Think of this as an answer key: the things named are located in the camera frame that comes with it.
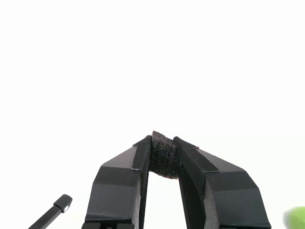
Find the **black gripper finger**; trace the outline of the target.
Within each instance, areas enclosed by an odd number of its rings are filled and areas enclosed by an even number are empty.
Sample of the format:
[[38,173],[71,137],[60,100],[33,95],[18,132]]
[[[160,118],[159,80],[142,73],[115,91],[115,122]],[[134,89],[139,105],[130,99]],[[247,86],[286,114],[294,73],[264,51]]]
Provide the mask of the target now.
[[84,229],[142,229],[152,137],[102,164],[93,182]]
[[270,229],[260,190],[248,173],[175,137],[177,173],[189,229]]

